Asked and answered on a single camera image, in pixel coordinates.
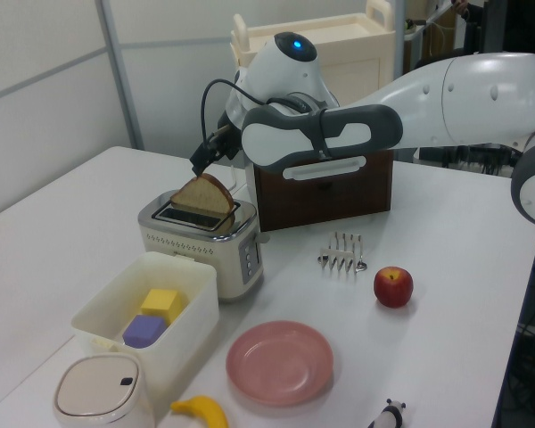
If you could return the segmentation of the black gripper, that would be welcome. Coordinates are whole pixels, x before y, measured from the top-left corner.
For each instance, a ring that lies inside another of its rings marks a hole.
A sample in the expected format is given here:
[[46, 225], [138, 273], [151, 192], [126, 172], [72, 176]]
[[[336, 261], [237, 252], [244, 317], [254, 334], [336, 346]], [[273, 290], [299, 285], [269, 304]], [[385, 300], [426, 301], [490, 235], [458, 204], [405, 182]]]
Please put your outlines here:
[[242, 131], [232, 122], [226, 112], [218, 120], [216, 143], [217, 149], [201, 143], [190, 157], [192, 172], [196, 176], [200, 176], [216, 160], [231, 161], [242, 150]]

